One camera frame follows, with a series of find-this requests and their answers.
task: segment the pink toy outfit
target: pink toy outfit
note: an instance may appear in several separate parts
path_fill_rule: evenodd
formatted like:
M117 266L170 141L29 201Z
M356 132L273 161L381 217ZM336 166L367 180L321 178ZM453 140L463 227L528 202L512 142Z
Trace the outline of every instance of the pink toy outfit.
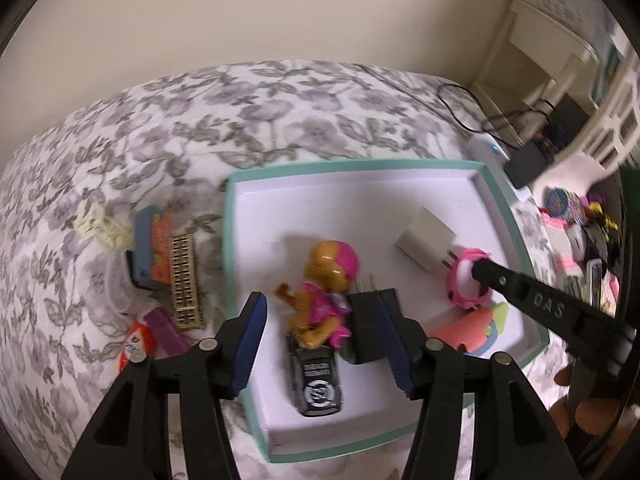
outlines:
M322 288L314 282L303 282L299 290L306 290L311 295L311 305L309 307L309 324L313 327L319 326L330 317L340 319L340 327L329 337L329 346L331 348L340 348L340 340L343 337L351 336L351 331L342 326L344 323L344 314L348 312L348 308L336 305L332 295L322 290Z

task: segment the floral bedspread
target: floral bedspread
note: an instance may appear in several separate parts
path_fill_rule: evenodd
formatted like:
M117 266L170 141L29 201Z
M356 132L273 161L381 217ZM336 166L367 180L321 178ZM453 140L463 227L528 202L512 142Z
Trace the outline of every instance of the floral bedspread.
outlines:
M468 134L435 97L433 76L288 60L205 68L160 78L91 104L34 137L0 180L0 417L43 480L66 461L117 375L127 322L106 300L108 252L74 231L81 202L126 218L165 206L196 240L200 302L220 313L221 214L234 170L335 157L465 158ZM464 94L459 118L482 114ZM553 284L548 237L532 203L516 218L536 273ZM566 362L560 341L527 369L547 405ZM242 406L224 406L243 480L399 479L411 438L359 454L295 465L265 463ZM174 478L187 478L172 409ZM459 473L468 477L472 408Z

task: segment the toy car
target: toy car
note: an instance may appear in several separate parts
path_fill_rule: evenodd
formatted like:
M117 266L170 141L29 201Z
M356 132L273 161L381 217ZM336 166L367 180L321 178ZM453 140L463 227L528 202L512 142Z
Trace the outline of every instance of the toy car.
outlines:
M334 349L322 345L315 350L300 348L287 336L293 401L303 416L337 413L342 407L342 393L335 364Z

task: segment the pink toy strap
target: pink toy strap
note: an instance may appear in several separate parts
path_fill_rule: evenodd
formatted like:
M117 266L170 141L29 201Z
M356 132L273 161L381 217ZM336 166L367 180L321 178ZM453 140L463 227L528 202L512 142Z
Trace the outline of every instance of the pink toy strap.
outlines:
M469 248L462 251L462 254L455 259L446 278L447 297L451 303L461 306L465 310L469 310L480 308L491 299L492 290L490 288L487 288L484 294L474 298L467 298L458 290L458 266L460 265L460 262L476 262L484 258L489 259L489 257L489 254L485 253L482 249Z

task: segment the purple comb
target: purple comb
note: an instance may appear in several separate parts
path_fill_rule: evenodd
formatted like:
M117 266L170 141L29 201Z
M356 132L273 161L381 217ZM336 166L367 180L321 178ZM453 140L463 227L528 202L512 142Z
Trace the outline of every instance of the purple comb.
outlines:
M162 349L169 357L184 354L190 347L180 335L162 307L153 309L143 317Z

